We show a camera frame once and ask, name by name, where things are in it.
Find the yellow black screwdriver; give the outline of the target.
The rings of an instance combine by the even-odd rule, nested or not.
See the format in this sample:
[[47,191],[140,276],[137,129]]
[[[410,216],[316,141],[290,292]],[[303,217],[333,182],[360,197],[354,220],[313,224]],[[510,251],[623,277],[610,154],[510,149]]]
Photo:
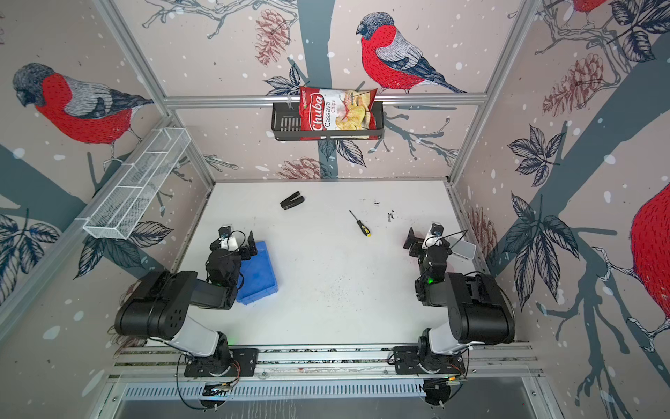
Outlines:
[[362,234],[366,237],[371,237],[371,230],[359,219],[357,216],[352,211],[349,211],[349,213],[352,215],[352,217],[355,219],[360,231]]

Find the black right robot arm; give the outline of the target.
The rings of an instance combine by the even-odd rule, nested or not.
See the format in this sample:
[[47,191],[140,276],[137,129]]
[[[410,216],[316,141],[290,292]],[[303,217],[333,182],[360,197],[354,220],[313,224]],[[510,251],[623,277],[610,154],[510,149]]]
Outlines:
[[410,229],[403,248],[418,262],[417,300],[446,313],[441,326],[426,329],[419,339],[418,357],[424,367],[436,369],[474,346],[513,342],[516,321],[495,279],[478,271],[448,271],[453,251],[442,225],[434,223],[424,238]]

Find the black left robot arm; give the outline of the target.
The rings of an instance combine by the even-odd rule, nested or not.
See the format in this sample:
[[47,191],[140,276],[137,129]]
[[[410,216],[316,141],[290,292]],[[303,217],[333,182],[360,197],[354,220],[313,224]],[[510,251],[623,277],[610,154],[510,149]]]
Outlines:
[[228,368],[232,354],[225,334],[193,319],[188,309],[229,310],[237,301],[244,287],[242,262],[258,254],[254,235],[243,233],[238,238],[237,233],[229,226],[219,229],[219,237],[209,246],[205,279],[194,271],[150,272],[143,277],[121,305],[115,333],[159,340],[194,360]]

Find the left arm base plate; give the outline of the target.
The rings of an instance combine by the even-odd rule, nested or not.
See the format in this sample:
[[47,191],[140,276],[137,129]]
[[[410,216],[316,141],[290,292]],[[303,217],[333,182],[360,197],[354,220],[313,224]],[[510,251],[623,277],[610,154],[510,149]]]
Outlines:
[[184,376],[187,378],[252,377],[255,373],[259,350],[249,347],[233,347],[209,357],[194,357],[186,361]]

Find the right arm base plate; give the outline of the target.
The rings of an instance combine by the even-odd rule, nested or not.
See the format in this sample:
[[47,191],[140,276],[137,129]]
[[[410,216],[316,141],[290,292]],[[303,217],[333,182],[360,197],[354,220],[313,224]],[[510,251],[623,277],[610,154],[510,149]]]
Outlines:
[[460,356],[433,354],[417,345],[392,349],[387,363],[397,375],[465,375],[465,363]]

